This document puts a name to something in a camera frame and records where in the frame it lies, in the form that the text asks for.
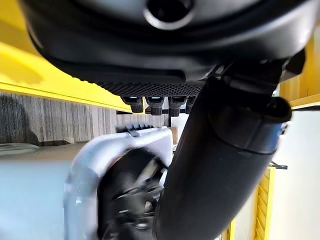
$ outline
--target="black wheel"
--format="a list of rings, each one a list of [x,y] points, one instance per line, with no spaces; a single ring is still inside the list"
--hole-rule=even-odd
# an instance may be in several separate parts
[[[145,148],[122,156],[98,186],[100,240],[151,240],[164,165]]]

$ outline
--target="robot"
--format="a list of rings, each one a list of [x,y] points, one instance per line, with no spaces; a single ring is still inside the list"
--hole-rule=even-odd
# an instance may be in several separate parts
[[[211,240],[277,150],[318,0],[19,0],[30,38],[61,71],[134,113],[190,113],[172,158],[167,128],[88,143],[65,185],[66,240]]]

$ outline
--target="circular hole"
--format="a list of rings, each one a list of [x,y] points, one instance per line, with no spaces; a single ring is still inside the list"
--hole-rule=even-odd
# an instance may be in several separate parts
[[[147,8],[158,20],[173,23],[183,19],[192,9],[191,0],[149,0]]]

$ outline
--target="wooden wall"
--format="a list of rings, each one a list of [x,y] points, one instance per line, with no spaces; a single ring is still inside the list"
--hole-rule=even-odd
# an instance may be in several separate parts
[[[113,109],[0,92],[0,144],[86,142],[128,123],[165,125],[167,115],[117,115]]]

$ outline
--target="black plastic housing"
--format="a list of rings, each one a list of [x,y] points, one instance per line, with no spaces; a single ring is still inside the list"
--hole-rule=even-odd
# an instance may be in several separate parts
[[[266,0],[221,14],[225,1],[212,1],[221,4],[211,8],[214,19],[195,10],[195,19],[203,19],[164,31],[73,0],[19,2],[33,43],[49,62],[113,94],[137,97],[197,96],[216,65],[291,57],[307,44],[319,11],[318,0]],[[194,4],[199,9],[204,1]]]
[[[247,94],[214,81],[198,96],[158,204],[157,240],[213,239],[261,179],[291,108],[281,98],[249,94],[247,101]]]

